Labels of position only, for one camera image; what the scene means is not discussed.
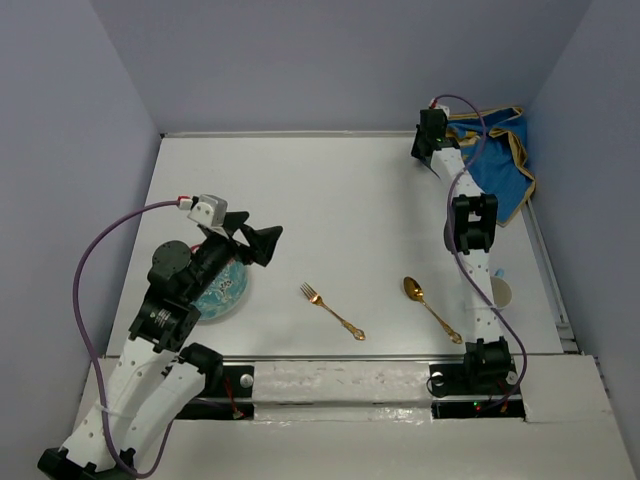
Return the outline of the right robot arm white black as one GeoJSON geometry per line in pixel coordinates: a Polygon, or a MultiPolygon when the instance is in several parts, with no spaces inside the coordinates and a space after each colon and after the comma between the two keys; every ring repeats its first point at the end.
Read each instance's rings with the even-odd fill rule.
{"type": "Polygon", "coordinates": [[[489,252],[494,244],[498,200],[485,193],[465,167],[457,141],[446,135],[448,109],[431,106],[420,112],[411,155],[449,189],[444,242],[462,280],[462,320],[470,336],[458,363],[431,369],[429,388],[437,398],[497,395],[512,371],[513,360],[501,322],[493,311],[489,252]]]}

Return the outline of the blue cartoon placemat cloth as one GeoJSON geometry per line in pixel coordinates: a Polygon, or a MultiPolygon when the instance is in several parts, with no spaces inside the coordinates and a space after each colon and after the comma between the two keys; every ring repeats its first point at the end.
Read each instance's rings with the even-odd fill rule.
{"type": "Polygon", "coordinates": [[[519,106],[487,110],[481,116],[449,118],[447,135],[459,143],[476,184],[498,200],[497,223],[505,227],[531,197],[536,180],[528,169],[527,122],[519,106]]]}

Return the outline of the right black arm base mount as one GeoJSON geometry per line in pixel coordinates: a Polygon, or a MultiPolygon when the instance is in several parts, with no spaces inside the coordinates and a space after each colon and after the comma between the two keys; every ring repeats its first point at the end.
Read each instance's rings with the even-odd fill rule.
{"type": "Polygon", "coordinates": [[[461,364],[440,363],[429,366],[426,388],[433,399],[431,413],[435,420],[525,419],[525,407],[520,390],[497,405],[497,402],[512,390],[518,379],[514,366],[510,367],[507,374],[482,380],[476,386],[467,385],[463,373],[461,364]]]}

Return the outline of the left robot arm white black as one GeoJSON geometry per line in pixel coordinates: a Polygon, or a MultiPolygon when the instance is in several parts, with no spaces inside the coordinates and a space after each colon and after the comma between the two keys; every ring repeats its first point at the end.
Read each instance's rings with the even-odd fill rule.
{"type": "Polygon", "coordinates": [[[169,241],[152,255],[149,287],[110,376],[96,366],[98,397],[78,428],[43,452],[50,479],[145,479],[137,469],[155,441],[166,442],[175,417],[199,394],[215,392],[223,357],[187,341],[201,313],[197,300],[231,262],[267,266],[283,233],[255,230],[246,212],[231,212],[196,250],[169,241]]]}

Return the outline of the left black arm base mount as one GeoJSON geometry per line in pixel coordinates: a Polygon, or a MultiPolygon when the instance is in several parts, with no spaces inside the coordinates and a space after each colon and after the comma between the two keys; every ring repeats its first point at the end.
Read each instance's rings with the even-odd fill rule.
{"type": "Polygon", "coordinates": [[[177,414],[177,420],[252,420],[254,367],[225,365],[218,377],[206,376],[203,390],[177,414]]]}

